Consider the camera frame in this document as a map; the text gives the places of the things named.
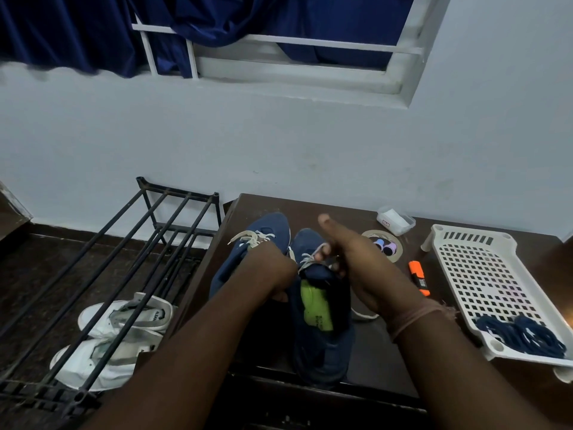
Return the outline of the person's left hand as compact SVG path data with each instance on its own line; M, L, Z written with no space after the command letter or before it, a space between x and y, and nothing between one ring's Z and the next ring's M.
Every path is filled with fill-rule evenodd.
M297 265L274 242L265 241L247 252L237 273L267 299L287 303L287 289L295 281Z

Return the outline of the brown wooden furniture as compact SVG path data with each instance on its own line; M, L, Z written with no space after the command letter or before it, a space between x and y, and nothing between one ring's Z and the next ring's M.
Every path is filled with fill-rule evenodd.
M29 210L0 181L0 243L30 222L32 217Z

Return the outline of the white window grille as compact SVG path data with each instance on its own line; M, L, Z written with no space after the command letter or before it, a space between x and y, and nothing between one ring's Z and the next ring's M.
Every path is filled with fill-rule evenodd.
M390 54L385 69L351 65L296 62L280 45ZM226 47L209 48L186 41L194 79L224 83L280 83L357 88L397 94L414 62L425 63L427 48L417 43L398 45L329 41L292 36L251 34Z

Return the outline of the black metal shoe rack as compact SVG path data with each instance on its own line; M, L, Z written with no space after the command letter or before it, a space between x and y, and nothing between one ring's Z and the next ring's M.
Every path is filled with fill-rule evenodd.
M97 232L26 224L0 243L0 407L74 417L112 390L89 391L147 304L182 302L204 251L222 223L220 195L151 183ZM114 300L145 293L103 359L78 390L55 379ZM80 330L87 307L103 303Z

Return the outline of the blue sneaker with green insole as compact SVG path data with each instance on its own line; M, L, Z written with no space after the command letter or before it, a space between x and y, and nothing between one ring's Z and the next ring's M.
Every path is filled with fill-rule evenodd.
M308 228L298 231L293 241L301 234L319 235L325 241L318 232ZM296 284L296 278L290 288ZM293 296L290 288L287 289L288 297ZM344 330L322 332L307 325L302 313L289 300L288 303L293 326L292 366L305 383L315 388L331 389L347 374L354 344L352 317L347 320Z

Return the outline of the pink thread wristband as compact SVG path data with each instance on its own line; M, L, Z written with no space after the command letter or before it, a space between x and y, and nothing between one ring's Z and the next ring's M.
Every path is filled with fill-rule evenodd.
M404 332L407 327L414 324L420 318L434 312L442 313L442 315L453 322L456 320L458 314L458 311L454 307L426 298L413 309L406 310L392 318L389 322L386 322L387 332L391 341L395 343L398 336Z

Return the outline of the dark blue shoelaces bundle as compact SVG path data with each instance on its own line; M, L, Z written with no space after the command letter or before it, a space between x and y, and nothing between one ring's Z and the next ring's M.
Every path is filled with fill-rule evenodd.
M520 315L511 322L482 316L475 320L476 327L491 334L502 344L520 353L564 359L567 347L547 327Z

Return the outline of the person's right hand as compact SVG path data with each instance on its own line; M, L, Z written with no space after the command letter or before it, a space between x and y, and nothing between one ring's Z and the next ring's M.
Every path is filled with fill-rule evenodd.
M349 278L354 294L386 322L413 309L425 297L418 288L366 237L356 233L351 251L338 256L342 276Z

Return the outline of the person's left forearm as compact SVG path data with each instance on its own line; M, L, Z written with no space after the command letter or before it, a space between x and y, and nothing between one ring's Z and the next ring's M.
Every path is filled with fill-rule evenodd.
M236 270L80 430L202 430L240 338L266 300Z

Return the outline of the orange highlighter marker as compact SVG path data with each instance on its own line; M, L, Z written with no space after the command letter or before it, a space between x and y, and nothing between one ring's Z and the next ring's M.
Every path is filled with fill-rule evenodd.
M419 261L410 261L408 263L408 267L413 283L424 296L429 297L431 292L426 284L426 278L421 263Z

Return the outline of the round brown tape roll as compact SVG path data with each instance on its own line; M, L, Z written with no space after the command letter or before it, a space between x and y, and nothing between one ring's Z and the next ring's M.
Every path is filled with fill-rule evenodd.
M382 230L368 230L362 233L362 236L368 238L377 246L393 264L395 264L403 255L403 245L398 237Z

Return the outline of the white shoelace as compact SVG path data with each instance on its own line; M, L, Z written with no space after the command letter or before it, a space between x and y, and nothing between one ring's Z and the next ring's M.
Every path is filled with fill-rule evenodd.
M344 330L347 320L354 317L356 320L375 320L377 314L362 314L352 308L351 290L347 279L343 278L339 269L338 256L330 252L326 255L323 249L327 242L319 235L298 235L289 247L289 256L297 263L297 281L290 290L293 296L289 301L295 309L302 313L304 321L304 307L300 296L300 284L307 280L311 285L325 289L334 325L334 331Z
M235 235L227 244L234 244L238 241L238 246L246 245L252 249L265 241L271 241L276 238L274 233L263 233L262 231L242 231Z

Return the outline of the small white plastic box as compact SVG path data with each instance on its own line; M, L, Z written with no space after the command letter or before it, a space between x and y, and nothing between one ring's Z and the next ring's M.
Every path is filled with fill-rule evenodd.
M413 217L400 214L387 206L377 210L376 220L396 237L406 234L416 226L416 220Z

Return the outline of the white perforated plastic tray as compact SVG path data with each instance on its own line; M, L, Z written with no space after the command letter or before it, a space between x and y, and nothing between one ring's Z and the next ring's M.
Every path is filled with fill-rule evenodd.
M420 248L435 253L460 314L488 361L503 358L549 365L557 379L573 383L573 329L518 258L512 236L433 224ZM491 320L508 327L515 319L548 329L563 356L525 351L510 345L499 329L485 326Z

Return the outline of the person's right forearm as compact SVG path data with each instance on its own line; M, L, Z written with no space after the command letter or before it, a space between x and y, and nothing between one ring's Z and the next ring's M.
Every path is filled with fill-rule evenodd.
M442 313L420 318L396 344L440 430L555 430Z

